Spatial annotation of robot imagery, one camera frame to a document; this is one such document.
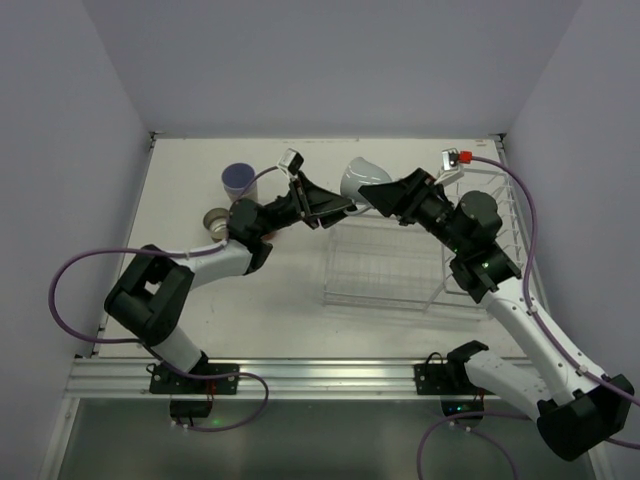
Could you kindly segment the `grey mug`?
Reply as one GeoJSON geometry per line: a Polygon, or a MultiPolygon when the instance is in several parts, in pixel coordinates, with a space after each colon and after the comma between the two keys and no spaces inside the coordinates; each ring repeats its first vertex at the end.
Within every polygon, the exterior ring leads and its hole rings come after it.
{"type": "Polygon", "coordinates": [[[359,193],[362,186],[391,182],[391,176],[381,167],[363,157],[354,158],[345,168],[340,181],[340,194],[355,206],[354,210],[347,210],[346,214],[357,216],[371,209],[371,204],[359,193]]]}

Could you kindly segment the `lavender plastic cup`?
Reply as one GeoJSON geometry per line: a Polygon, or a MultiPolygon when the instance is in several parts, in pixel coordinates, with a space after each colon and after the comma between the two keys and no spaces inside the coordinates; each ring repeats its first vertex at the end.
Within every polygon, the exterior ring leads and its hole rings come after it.
{"type": "Polygon", "coordinates": [[[257,184],[253,182],[255,175],[254,168],[247,163],[234,163],[222,171],[221,182],[231,202],[241,198],[258,200],[257,184]]]}

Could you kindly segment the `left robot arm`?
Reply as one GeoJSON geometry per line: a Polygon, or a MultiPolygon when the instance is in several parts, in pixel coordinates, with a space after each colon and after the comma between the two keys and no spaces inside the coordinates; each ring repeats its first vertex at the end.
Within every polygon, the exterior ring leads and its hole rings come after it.
{"type": "Polygon", "coordinates": [[[352,200],[299,173],[288,193],[270,203],[235,201],[226,239],[210,250],[179,254],[149,245],[136,253],[107,295],[105,311],[169,368],[192,375],[206,355],[178,326],[189,293],[259,270],[273,249],[266,236],[298,222],[328,228],[355,210],[352,200]]]}

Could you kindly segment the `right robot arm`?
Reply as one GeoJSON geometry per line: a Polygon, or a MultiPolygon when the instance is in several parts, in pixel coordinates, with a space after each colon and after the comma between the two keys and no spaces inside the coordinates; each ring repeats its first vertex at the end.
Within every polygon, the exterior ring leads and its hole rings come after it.
{"type": "Polygon", "coordinates": [[[453,252],[450,269],[458,286],[507,330],[537,372],[521,371],[479,342],[448,354],[455,371],[526,414],[563,460],[577,459],[622,430],[632,384],[592,361],[530,294],[521,270],[496,241],[502,219],[491,195],[472,190],[452,203],[422,169],[362,186],[359,193],[383,216],[419,224],[453,252]]]}

